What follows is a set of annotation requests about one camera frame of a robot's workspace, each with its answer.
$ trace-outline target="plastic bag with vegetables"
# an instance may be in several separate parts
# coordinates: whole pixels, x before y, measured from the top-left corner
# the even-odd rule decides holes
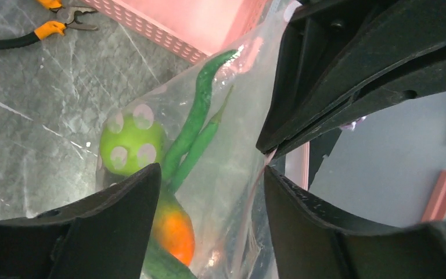
[[[99,188],[151,163],[162,170],[142,276],[269,275],[269,257],[266,265],[255,265],[264,249],[272,250],[255,237],[256,231],[269,236],[267,218],[253,212],[265,216],[264,198],[255,191],[265,156],[255,144],[271,103],[281,36],[298,5],[105,122]]]

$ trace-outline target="orange vegetable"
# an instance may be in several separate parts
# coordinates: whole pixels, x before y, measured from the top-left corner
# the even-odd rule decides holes
[[[196,247],[192,221],[171,193],[160,193],[152,237],[183,264],[190,265]]]

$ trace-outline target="marble table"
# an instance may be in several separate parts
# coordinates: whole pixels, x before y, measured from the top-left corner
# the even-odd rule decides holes
[[[52,17],[33,0],[0,0],[0,39]],[[0,51],[0,219],[92,194],[107,115],[190,66],[104,15],[82,20],[99,30]]]

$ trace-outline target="green chili pepper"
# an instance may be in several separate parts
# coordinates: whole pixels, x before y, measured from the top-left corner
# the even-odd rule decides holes
[[[177,192],[178,188],[180,188],[185,178],[189,175],[192,168],[196,165],[197,161],[204,153],[204,150],[206,150],[209,143],[211,143],[211,141],[213,140],[214,135],[216,134],[216,132],[218,131],[218,127],[220,126],[223,111],[225,110],[226,103],[228,102],[228,98],[230,97],[232,91],[233,85],[230,87],[230,90],[228,91],[228,94],[226,95],[223,105],[221,105],[219,111],[209,120],[206,127],[194,140],[194,143],[190,147],[189,153],[187,153],[187,156],[180,164],[177,172],[175,172],[172,180],[170,181],[170,184],[167,187],[170,192]]]
[[[150,237],[143,269],[155,279],[197,279],[190,269]]]
[[[189,116],[180,134],[165,154],[161,164],[161,177],[164,181],[169,180],[175,173],[182,156],[189,151],[192,142],[201,131],[211,106],[214,76],[221,66],[234,58],[235,53],[237,53],[237,50],[233,49],[212,58],[197,75],[196,95],[194,96],[194,103],[190,109]]]

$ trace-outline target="green apple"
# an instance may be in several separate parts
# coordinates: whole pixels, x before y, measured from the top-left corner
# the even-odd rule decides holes
[[[103,165],[111,173],[130,176],[162,160],[165,139],[165,130],[148,106],[133,114],[119,113],[107,121],[100,138]]]

